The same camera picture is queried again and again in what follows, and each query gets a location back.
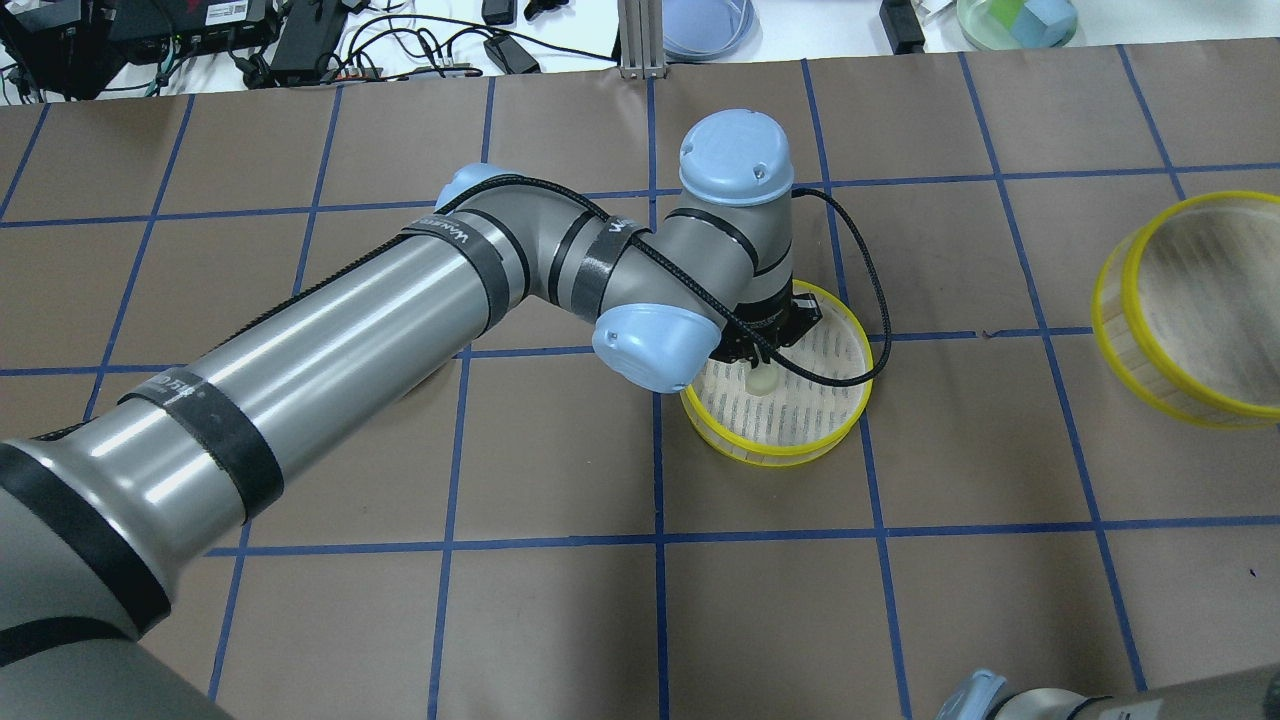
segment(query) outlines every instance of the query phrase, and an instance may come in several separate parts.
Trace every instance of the white label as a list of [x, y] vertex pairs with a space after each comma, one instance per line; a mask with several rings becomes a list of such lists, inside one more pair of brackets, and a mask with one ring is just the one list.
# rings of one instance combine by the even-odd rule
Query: white label
[[1161, 702], [1152, 700], [1149, 702], [1139, 702], [1138, 705], [1103, 710], [1098, 715], [1098, 720], [1156, 720], [1160, 716]]
[[248, 0], [236, 0], [234, 3], [218, 3], [210, 5], [205, 13], [206, 26], [220, 26], [238, 23], [248, 17]]

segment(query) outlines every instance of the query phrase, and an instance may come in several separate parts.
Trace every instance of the tiled surface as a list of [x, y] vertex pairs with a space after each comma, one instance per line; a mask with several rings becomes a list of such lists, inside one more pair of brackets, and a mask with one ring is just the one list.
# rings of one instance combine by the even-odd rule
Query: tiled surface
[[[1125, 692], [1274, 660], [1280, 434], [1148, 409], [1084, 313], [1175, 179], [1280, 191], [1277, 47], [119, 100], [38, 132], [42, 110], [4, 110], [0, 429], [106, 411], [429, 211], [465, 163], [664, 214], [684, 127], [755, 106], [846, 202], [906, 333], [849, 439], [792, 470], [726, 460], [530, 300], [229, 529], [148, 647], [250, 720], [893, 720], [977, 666]], [[265, 118], [301, 129], [232, 142]], [[828, 220], [796, 202], [796, 277], [878, 332]]]

